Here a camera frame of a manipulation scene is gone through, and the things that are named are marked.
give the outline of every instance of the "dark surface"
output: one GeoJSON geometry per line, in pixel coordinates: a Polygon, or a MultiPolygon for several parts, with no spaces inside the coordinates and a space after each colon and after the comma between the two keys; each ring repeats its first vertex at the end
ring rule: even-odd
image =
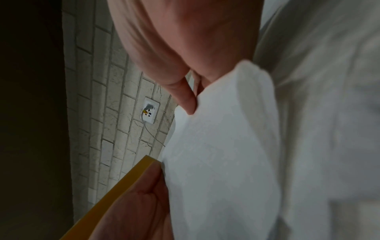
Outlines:
{"type": "Polygon", "coordinates": [[[0,239],[59,239],[73,225],[59,1],[0,8],[0,239]]]}

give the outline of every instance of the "electrical outlet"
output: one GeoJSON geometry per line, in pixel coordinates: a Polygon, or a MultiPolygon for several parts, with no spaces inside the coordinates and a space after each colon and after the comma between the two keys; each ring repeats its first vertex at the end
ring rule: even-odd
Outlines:
{"type": "Polygon", "coordinates": [[[160,104],[156,101],[153,101],[150,98],[145,97],[144,98],[144,104],[143,104],[143,107],[142,107],[140,113],[145,109],[145,107],[148,104],[152,105],[153,109],[149,109],[149,110],[147,110],[146,113],[143,113],[142,114],[142,120],[145,121],[146,123],[153,124],[154,120],[156,119],[157,111],[158,111],[158,108],[160,107],[160,104]]]}

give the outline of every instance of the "cable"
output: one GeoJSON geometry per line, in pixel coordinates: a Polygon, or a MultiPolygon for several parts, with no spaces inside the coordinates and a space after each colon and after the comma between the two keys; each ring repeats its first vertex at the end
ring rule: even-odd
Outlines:
{"type": "Polygon", "coordinates": [[[141,120],[142,120],[142,123],[144,124],[144,127],[145,127],[145,129],[148,131],[148,133],[149,133],[149,134],[150,134],[150,135],[151,135],[151,136],[152,136],[157,142],[161,143],[164,147],[166,147],[162,142],[158,141],[157,138],[155,138],[155,137],[153,136],[153,134],[151,134],[151,133],[149,132],[148,128],[145,126],[145,121],[144,121],[144,118],[143,118],[144,111],[148,111],[148,110],[150,110],[150,109],[153,109],[153,106],[150,105],[150,104],[148,104],[148,105],[144,108],[144,110],[141,112],[141,120]]]}

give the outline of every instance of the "white brick wall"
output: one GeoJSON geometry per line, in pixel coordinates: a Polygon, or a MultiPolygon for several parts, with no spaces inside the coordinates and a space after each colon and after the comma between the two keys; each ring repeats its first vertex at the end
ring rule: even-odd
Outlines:
{"type": "Polygon", "coordinates": [[[176,103],[128,57],[106,0],[63,0],[62,4],[77,221],[145,155],[158,158],[162,146],[143,130],[140,119],[144,98],[160,103],[155,123],[146,126],[161,142],[176,103]]]}

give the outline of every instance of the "yellow wooden edge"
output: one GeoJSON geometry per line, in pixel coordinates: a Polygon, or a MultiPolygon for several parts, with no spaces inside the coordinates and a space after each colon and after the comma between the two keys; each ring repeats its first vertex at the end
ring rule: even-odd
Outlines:
{"type": "Polygon", "coordinates": [[[93,208],[80,219],[61,240],[85,240],[88,239],[94,228],[112,205],[141,176],[145,169],[156,161],[150,156],[145,156],[122,178],[93,208]]]}

